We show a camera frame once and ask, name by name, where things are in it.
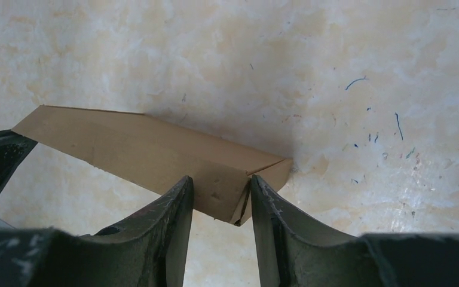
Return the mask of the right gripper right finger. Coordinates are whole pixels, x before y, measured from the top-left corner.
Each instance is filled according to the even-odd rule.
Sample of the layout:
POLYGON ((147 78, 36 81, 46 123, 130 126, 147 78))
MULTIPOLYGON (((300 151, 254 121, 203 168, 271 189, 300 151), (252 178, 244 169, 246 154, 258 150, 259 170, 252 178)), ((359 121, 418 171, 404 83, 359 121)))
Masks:
POLYGON ((459 234, 336 230, 250 180, 262 286, 459 286, 459 234))

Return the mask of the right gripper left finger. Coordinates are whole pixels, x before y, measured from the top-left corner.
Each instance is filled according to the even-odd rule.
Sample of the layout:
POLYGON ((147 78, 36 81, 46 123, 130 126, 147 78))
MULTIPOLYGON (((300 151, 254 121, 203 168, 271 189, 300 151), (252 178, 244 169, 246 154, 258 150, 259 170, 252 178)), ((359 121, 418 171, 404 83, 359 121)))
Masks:
POLYGON ((0 286, 182 286, 194 205, 184 176, 96 234, 0 229, 0 286))

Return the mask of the brown cardboard box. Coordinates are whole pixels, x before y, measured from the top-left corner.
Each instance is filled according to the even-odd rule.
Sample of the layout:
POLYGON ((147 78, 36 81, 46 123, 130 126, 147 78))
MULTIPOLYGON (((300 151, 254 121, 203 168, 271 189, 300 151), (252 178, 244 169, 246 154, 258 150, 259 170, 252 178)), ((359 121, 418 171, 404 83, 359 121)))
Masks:
POLYGON ((194 182, 194 207, 233 225, 251 216, 249 181, 273 189, 293 161, 144 114, 42 105, 15 133, 164 194, 183 176, 194 182))

